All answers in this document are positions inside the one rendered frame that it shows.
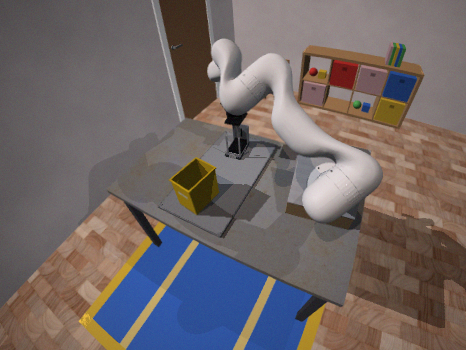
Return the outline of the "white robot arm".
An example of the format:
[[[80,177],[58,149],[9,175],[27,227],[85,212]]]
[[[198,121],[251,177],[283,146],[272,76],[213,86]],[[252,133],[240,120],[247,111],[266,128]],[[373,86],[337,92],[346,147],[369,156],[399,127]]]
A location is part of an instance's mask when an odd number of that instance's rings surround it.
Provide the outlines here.
[[[314,221],[335,221],[380,185],[380,164],[369,154],[334,139],[309,117],[294,97],[292,70],[284,57],[266,54],[242,72],[239,50],[229,39],[216,41],[211,49],[208,77],[220,82],[223,108],[232,115],[243,115],[268,94],[274,95],[271,121],[286,145],[301,156],[335,162],[321,164],[311,172],[302,197],[304,209]]]

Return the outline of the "yellow open-top bin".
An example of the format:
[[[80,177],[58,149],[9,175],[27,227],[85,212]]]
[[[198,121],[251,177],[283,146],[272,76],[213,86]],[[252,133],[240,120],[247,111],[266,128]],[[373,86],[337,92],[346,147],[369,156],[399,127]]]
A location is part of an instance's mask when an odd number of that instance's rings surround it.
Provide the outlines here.
[[[219,193],[215,169],[201,159],[193,159],[169,179],[180,204],[196,215]]]

